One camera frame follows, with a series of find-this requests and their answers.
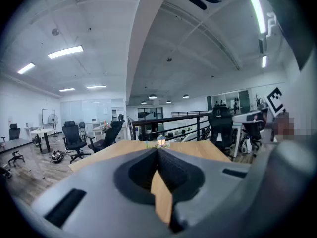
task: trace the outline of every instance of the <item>fan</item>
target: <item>fan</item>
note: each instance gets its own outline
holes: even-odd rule
[[[49,117],[48,117],[48,124],[50,126],[53,126],[53,129],[54,129],[54,135],[53,137],[58,137],[57,135],[57,128],[56,128],[56,125],[58,124],[58,117],[57,115],[55,114],[50,114]]]

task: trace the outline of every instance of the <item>round table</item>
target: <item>round table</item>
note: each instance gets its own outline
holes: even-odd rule
[[[54,130],[53,129],[33,130],[30,133],[34,134],[34,135],[37,135],[38,144],[39,144],[40,151],[41,151],[42,154],[49,153],[49,152],[51,152],[53,150],[52,148],[50,148],[49,139],[48,139],[48,135],[54,134]],[[42,150],[40,137],[43,137],[43,136],[45,138],[46,149]]]

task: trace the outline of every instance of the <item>railing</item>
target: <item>railing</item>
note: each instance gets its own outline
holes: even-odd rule
[[[186,117],[186,116],[192,116],[192,115],[199,115],[203,113],[208,113],[208,110],[172,112],[172,117]]]
[[[173,130],[178,130],[178,129],[182,129],[182,128],[187,128],[187,127],[191,127],[191,126],[194,126],[196,125],[197,126],[197,129],[194,130],[194,131],[189,131],[186,133],[182,133],[181,135],[176,135],[176,136],[173,136],[173,137],[169,137],[167,138],[166,140],[169,141],[171,139],[175,139],[175,138],[179,138],[179,137],[185,137],[186,135],[189,135],[189,134],[192,134],[192,133],[197,133],[197,136],[194,137],[194,138],[191,138],[189,141],[191,140],[194,140],[194,139],[197,139],[197,141],[200,140],[200,138],[202,137],[203,140],[206,140],[208,139],[208,137],[206,138],[206,135],[209,133],[209,124],[208,126],[205,126],[203,128],[201,128],[201,124],[202,123],[206,123],[208,122],[207,121],[203,121],[203,122],[200,122],[200,118],[202,117],[205,117],[205,116],[208,116],[208,113],[201,113],[201,114],[196,114],[196,115],[190,115],[190,116],[180,116],[180,117],[171,117],[171,118],[162,118],[162,119],[154,119],[154,120],[142,120],[142,121],[133,121],[132,118],[128,117],[128,126],[129,126],[129,131],[130,131],[130,135],[131,135],[131,139],[132,140],[136,140],[136,130],[135,128],[137,126],[141,127],[141,130],[140,130],[140,140],[142,141],[152,141],[152,140],[156,140],[156,138],[158,137],[159,134],[164,134],[166,132],[169,132],[169,131],[173,131]],[[163,130],[163,131],[155,131],[155,132],[151,132],[151,133],[146,133],[146,125],[157,125],[159,123],[167,123],[167,122],[173,122],[173,121],[180,121],[180,120],[187,120],[187,119],[196,119],[196,123],[193,123],[193,124],[190,124],[190,125],[185,125],[185,126],[181,126],[181,127],[176,127],[176,128],[173,128],[173,129],[166,129],[166,130]]]

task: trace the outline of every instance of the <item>black and white sign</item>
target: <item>black and white sign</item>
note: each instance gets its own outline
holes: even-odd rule
[[[281,113],[284,109],[284,106],[281,102],[281,97],[282,93],[277,87],[265,97],[266,102],[269,105],[269,108],[272,111],[274,117]]]

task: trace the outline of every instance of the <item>rectangular ceiling light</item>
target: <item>rectangular ceiling light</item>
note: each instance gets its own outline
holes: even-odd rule
[[[264,16],[263,16],[260,0],[251,0],[251,3],[253,5],[254,11],[256,12],[260,33],[263,34],[266,32],[266,26],[265,26],[265,21],[264,21]]]
[[[75,88],[68,88],[68,89],[62,89],[60,92],[67,92],[67,91],[72,91],[75,90]]]
[[[102,87],[106,87],[106,86],[105,85],[87,86],[88,89],[90,89],[90,88],[102,88]]]
[[[60,50],[60,51],[48,54],[48,56],[52,59],[52,58],[56,58],[56,57],[59,57],[59,56],[66,55],[66,54],[82,52],[82,51],[84,51],[84,50],[83,50],[83,47],[80,45],[80,46],[77,46],[77,47],[73,47],[73,48],[69,48],[69,49],[65,49],[65,50]]]
[[[29,63],[27,66],[25,66],[24,68],[20,69],[18,71],[19,74],[23,74],[25,73],[27,70],[32,69],[35,65],[33,63]]]
[[[266,67],[266,60],[267,60],[267,56],[263,56],[262,57],[262,68]]]

